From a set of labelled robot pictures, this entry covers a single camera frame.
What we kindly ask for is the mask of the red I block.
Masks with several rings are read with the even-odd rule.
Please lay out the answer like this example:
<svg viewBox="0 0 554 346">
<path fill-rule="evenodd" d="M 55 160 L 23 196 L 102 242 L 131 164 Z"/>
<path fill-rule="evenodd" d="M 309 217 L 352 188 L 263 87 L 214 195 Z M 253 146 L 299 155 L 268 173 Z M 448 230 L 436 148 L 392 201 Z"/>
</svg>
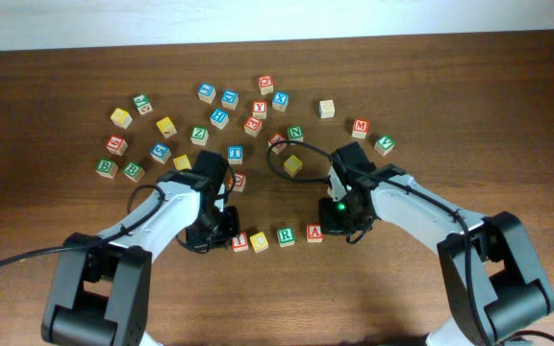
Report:
<svg viewBox="0 0 554 346">
<path fill-rule="evenodd" d="M 247 235 L 244 232 L 231 238 L 231 246 L 234 252 L 245 251 L 249 248 Z"/>
</svg>

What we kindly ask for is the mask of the red A block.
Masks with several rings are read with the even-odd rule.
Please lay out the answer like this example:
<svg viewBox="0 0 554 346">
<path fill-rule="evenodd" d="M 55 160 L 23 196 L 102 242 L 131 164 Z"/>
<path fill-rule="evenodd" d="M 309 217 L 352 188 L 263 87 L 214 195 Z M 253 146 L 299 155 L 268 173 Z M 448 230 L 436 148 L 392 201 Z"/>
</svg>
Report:
<svg viewBox="0 0 554 346">
<path fill-rule="evenodd" d="M 321 243 L 323 240 L 323 233 L 319 224 L 310 224 L 307 226 L 307 241 L 311 243 Z"/>
</svg>

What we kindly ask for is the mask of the yellow C block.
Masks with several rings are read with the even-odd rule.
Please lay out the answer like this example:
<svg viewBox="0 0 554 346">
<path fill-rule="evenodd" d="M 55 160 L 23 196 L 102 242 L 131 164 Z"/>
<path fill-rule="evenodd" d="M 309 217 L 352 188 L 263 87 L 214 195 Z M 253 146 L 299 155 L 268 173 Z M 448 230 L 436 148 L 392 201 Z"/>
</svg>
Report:
<svg viewBox="0 0 554 346">
<path fill-rule="evenodd" d="M 251 235 L 249 240 L 255 253 L 260 253 L 269 247 L 268 240 L 263 232 Z"/>
</svg>

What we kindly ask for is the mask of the green R block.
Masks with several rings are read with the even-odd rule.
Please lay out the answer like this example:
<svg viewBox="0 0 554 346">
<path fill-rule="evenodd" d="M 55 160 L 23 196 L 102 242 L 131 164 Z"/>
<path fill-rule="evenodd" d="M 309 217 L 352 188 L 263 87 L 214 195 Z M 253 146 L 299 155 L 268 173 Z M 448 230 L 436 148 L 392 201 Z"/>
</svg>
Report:
<svg viewBox="0 0 554 346">
<path fill-rule="evenodd" d="M 291 246 L 295 243 L 292 228 L 284 228 L 277 231 L 278 242 L 281 247 Z"/>
</svg>

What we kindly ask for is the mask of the yellow S block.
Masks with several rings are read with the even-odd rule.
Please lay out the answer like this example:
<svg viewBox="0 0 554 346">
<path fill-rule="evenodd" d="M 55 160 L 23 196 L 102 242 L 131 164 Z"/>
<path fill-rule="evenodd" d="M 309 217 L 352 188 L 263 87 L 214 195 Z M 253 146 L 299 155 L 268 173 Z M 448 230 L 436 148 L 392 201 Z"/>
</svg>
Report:
<svg viewBox="0 0 554 346">
<path fill-rule="evenodd" d="M 187 155 L 181 155 L 173 159 L 175 169 L 178 171 L 191 169 L 191 163 Z"/>
</svg>

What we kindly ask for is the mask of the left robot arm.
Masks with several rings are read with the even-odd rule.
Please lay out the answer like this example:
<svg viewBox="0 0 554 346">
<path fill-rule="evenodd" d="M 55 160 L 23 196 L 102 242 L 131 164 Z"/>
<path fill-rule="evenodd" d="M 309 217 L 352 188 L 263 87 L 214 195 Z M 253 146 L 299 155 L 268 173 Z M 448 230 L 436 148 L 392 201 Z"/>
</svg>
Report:
<svg viewBox="0 0 554 346">
<path fill-rule="evenodd" d="M 214 152 L 200 152 L 192 168 L 170 170 L 127 215 L 96 236 L 75 233 L 64 242 L 41 337 L 55 345 L 153 345 L 146 330 L 152 264 L 168 244 L 196 254 L 227 248 L 239 235 L 224 178 L 232 169 Z"/>
</svg>

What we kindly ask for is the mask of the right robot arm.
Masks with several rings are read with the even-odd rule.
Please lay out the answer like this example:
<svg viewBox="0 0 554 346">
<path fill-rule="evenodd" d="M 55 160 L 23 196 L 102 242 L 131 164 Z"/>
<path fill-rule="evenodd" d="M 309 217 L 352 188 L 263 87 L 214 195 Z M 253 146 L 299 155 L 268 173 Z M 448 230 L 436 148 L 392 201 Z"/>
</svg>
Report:
<svg viewBox="0 0 554 346">
<path fill-rule="evenodd" d="M 382 220 L 439 257 L 451 316 L 420 344 L 518 344 L 554 311 L 554 290 L 515 215 L 461 209 L 395 165 L 376 167 L 356 142 L 327 158 L 332 195 L 318 202 L 325 234 L 355 244 Z"/>
</svg>

